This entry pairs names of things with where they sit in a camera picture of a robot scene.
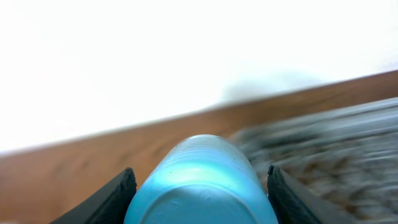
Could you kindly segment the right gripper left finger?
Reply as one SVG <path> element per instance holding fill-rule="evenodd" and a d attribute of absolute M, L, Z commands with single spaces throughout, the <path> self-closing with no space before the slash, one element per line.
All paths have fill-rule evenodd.
<path fill-rule="evenodd" d="M 128 167 L 52 224 L 122 223 L 136 192 L 134 171 Z"/>

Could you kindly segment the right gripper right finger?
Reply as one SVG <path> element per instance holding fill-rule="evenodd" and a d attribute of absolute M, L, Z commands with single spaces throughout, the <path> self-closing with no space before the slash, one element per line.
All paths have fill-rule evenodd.
<path fill-rule="evenodd" d="M 353 224 L 279 166 L 269 166 L 267 174 L 268 198 L 279 223 Z"/>

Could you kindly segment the light blue cup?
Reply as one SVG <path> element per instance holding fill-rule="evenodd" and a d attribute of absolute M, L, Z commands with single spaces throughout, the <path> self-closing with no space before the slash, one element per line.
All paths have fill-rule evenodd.
<path fill-rule="evenodd" d="M 214 135 L 178 143 L 131 200 L 125 223 L 277 223 L 243 151 Z"/>

